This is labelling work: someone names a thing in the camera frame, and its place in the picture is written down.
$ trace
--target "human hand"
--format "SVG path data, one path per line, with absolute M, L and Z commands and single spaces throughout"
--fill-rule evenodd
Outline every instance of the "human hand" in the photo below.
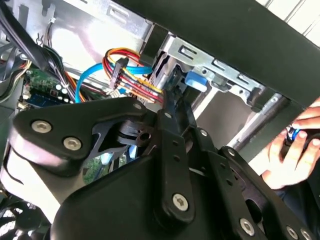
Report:
M 320 129 L 320 97 L 293 122 L 295 129 Z
M 274 190 L 306 180 L 320 157 L 320 140 L 316 138 L 310 142 L 306 151 L 302 154 L 307 133 L 300 131 L 283 158 L 281 150 L 286 135 L 287 131 L 284 130 L 257 156 L 262 162 L 268 162 L 267 170 L 261 176 L 265 183 Z

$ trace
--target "screw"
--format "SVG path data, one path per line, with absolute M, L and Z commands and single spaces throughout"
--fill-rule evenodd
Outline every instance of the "screw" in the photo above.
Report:
M 208 136 L 208 133 L 203 129 L 200 130 L 200 133 L 205 137 Z
M 288 233 L 290 234 L 290 236 L 294 239 L 294 240 L 298 240 L 298 234 L 295 232 L 295 230 L 293 230 L 292 227 L 290 226 L 286 226 L 286 230 L 288 231 Z
M 133 104 L 133 106 L 134 106 L 136 109 L 139 109 L 139 110 L 142 109 L 142 107 L 141 107 L 140 104 L 138 104 L 138 103 Z
M 271 102 L 275 103 L 276 101 L 278 101 L 279 99 L 275 96 L 271 99 Z
M 304 236 L 304 238 L 306 239 L 306 240 L 312 240 L 312 238 L 311 238 L 311 236 L 309 235 L 309 233 L 306 231 L 306 230 L 304 230 L 303 228 L 301 228 L 301 233 L 302 233 L 302 236 Z
M 164 115 L 165 115 L 167 118 L 170 118 L 170 119 L 172 118 L 172 116 L 171 116 L 169 113 L 167 113 L 167 112 L 165 112 Z
M 63 145 L 72 151 L 77 151 L 81 148 L 81 142 L 79 139 L 75 138 L 75 137 L 67 137 L 64 141 L 63 141 Z
M 176 193 L 175 195 L 173 195 L 172 201 L 173 201 L 173 204 L 176 206 L 176 208 L 179 209 L 180 211 L 185 212 L 188 210 L 188 207 L 189 207 L 188 201 L 180 193 Z
M 228 149 L 228 153 L 233 157 L 236 155 L 235 152 L 230 148 Z
M 48 123 L 47 121 L 43 121 L 43 120 L 34 121 L 31 124 L 31 128 L 40 134 L 46 134 L 46 133 L 50 132 L 52 129 L 50 123 Z
M 252 224 L 245 218 L 240 219 L 240 226 L 243 229 L 243 231 L 248 234 L 249 236 L 255 235 L 255 229 L 252 226 Z

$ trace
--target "metal chassis panel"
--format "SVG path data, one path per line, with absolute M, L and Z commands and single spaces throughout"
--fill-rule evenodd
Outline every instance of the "metal chassis panel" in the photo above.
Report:
M 115 2 L 302 107 L 319 96 L 318 47 L 254 0 Z

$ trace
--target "finger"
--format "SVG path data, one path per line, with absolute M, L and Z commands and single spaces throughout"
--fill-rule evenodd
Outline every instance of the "finger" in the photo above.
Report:
M 292 124 L 295 129 L 320 129 L 320 116 L 297 120 Z
M 305 131 L 300 131 L 283 160 L 282 166 L 284 170 L 293 172 L 296 169 L 297 163 L 304 150 L 306 139 L 307 133 Z
M 318 160 L 319 155 L 319 147 L 320 147 L 320 140 L 313 139 L 306 151 L 304 152 L 301 160 L 298 162 L 295 173 L 300 181 L 306 180 L 311 172 L 314 170 L 315 165 Z
M 311 119 L 320 116 L 320 106 L 317 107 L 309 107 L 300 116 L 296 118 L 296 120 L 301 119 Z
M 319 97 L 317 100 L 315 100 L 315 101 L 310 105 L 310 107 L 312 107 L 312 108 L 320 107 L 320 97 Z
M 270 168 L 277 169 L 281 164 L 281 149 L 284 146 L 284 141 L 287 131 L 283 130 L 271 143 L 269 150 Z

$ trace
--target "wire connector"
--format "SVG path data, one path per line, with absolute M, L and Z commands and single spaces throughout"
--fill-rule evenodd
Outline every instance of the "wire connector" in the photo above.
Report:
M 110 80 L 110 88 L 115 90 L 117 87 L 117 81 L 120 77 L 121 71 L 123 68 L 126 68 L 129 63 L 129 58 L 120 58 L 115 62 L 114 69 L 112 72 L 111 80 Z

